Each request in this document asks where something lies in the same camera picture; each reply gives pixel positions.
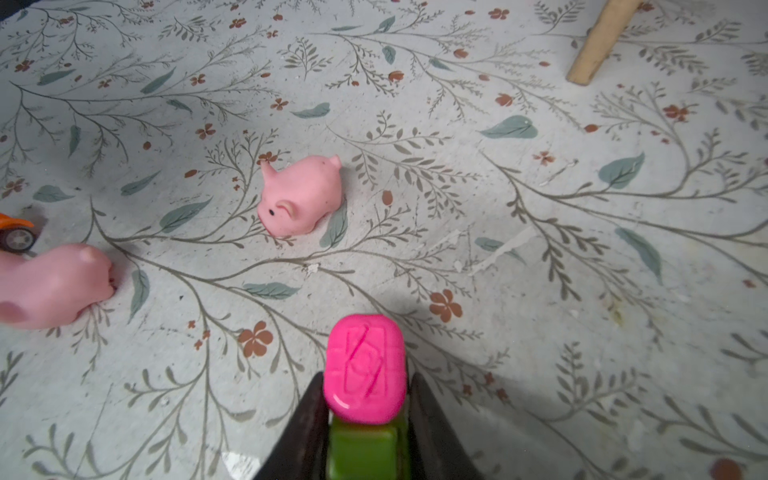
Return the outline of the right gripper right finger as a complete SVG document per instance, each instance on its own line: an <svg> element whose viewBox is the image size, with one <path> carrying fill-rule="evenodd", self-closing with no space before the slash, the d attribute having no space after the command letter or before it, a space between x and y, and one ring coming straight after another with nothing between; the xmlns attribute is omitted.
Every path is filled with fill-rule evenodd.
<svg viewBox="0 0 768 480"><path fill-rule="evenodd" d="M408 425L413 479L483 478L421 373L410 382Z"/></svg>

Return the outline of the pink green toy truck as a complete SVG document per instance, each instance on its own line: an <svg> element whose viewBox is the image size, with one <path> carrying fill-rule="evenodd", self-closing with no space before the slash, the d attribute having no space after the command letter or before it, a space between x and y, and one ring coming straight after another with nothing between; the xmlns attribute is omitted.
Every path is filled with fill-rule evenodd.
<svg viewBox="0 0 768 480"><path fill-rule="evenodd" d="M333 327L323 393L331 412L328 479L409 479L406 347L384 315L355 314Z"/></svg>

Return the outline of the orange toy car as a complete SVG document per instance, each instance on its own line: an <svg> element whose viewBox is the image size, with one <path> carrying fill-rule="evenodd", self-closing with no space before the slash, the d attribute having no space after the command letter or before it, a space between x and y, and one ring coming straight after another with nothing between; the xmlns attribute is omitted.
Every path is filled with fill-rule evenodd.
<svg viewBox="0 0 768 480"><path fill-rule="evenodd" d="M10 253L28 252L36 243L37 236L30 221L0 214L1 249Z"/></svg>

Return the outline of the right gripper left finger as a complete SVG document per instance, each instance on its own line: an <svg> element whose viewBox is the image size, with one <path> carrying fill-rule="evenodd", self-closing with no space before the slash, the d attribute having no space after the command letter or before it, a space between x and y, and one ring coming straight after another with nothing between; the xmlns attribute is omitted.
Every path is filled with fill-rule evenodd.
<svg viewBox="0 0 768 480"><path fill-rule="evenodd" d="M326 478L329 408L323 373L309 383L283 434L255 474L255 480Z"/></svg>

